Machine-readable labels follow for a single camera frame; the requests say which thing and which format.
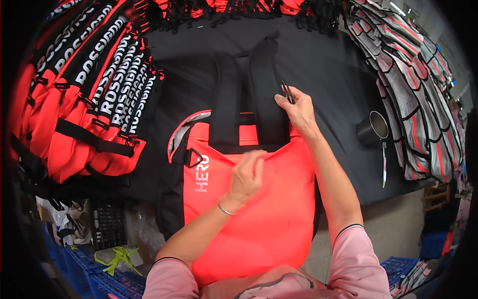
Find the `pink shirt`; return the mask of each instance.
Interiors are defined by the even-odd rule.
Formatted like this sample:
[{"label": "pink shirt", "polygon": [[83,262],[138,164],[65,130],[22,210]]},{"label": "pink shirt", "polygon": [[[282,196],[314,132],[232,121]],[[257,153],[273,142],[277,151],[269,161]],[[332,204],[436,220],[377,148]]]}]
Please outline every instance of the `pink shirt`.
[{"label": "pink shirt", "polygon": [[[324,288],[317,280],[290,267],[277,267],[253,277],[224,279],[198,290],[188,266],[174,258],[156,262],[146,279],[143,299],[260,298],[249,289]],[[389,299],[387,273],[373,252],[372,243],[361,225],[345,228],[332,247],[330,280],[327,288],[342,294],[337,299]]]}]

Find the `pink sleeve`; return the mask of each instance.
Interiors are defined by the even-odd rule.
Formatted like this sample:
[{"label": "pink sleeve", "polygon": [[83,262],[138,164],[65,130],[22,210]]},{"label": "pink sleeve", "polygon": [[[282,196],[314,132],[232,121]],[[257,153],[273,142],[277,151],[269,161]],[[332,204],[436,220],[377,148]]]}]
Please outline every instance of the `pink sleeve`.
[{"label": "pink sleeve", "polygon": [[334,297],[338,299],[391,298],[387,273],[361,225],[351,225],[337,236],[327,286],[342,292]]},{"label": "pink sleeve", "polygon": [[198,294],[189,267],[178,259],[164,258],[152,266],[143,299],[197,299]]}]

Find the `person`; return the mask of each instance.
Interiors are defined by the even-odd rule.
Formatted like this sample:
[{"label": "person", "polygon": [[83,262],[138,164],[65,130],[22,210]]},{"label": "person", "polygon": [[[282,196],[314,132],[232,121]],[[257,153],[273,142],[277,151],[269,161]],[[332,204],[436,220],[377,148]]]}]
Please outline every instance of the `person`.
[{"label": "person", "polygon": [[391,298],[387,274],[380,266],[363,228],[359,200],[315,122],[312,99],[298,89],[290,88],[295,104],[290,104],[281,95],[276,95],[275,101],[287,112],[292,126],[312,155],[332,247],[327,286],[306,273],[277,265],[267,273],[232,277],[198,290],[191,272],[193,262],[219,234],[230,214],[240,213],[240,209],[261,187],[264,162],[261,156],[265,151],[255,150],[246,153],[233,168],[230,187],[219,198],[218,204],[180,229],[160,249],[157,262],[146,280],[144,299],[309,298],[305,294],[309,294],[310,298],[335,295],[338,296],[334,298],[341,299]]}]

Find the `toothbrush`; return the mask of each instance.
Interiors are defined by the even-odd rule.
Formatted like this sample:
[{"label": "toothbrush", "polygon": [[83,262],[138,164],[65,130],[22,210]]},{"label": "toothbrush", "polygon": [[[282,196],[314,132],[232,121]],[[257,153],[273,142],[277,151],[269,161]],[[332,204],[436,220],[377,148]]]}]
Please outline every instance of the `toothbrush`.
[{"label": "toothbrush", "polygon": [[387,148],[387,143],[382,142],[382,155],[383,155],[383,175],[382,175],[382,188],[385,188],[385,182],[387,181],[387,158],[385,157],[385,149]]}]

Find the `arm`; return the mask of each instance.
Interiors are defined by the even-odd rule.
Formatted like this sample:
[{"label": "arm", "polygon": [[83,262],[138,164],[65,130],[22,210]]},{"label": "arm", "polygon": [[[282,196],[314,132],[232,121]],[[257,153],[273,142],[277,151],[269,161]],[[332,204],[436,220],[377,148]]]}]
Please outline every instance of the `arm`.
[{"label": "arm", "polygon": [[363,225],[360,203],[327,140],[322,136],[315,122],[314,107],[310,96],[290,87],[296,101],[293,105],[281,95],[276,103],[283,108],[292,126],[299,132],[312,155],[320,196],[327,215],[330,245],[333,246],[341,230],[351,224]]},{"label": "arm", "polygon": [[232,169],[229,190],[218,200],[218,204],[185,225],[175,233],[156,255],[156,260],[175,257],[185,262],[191,269],[231,217],[237,213],[254,195],[262,184],[261,156],[265,151],[251,151]]}]

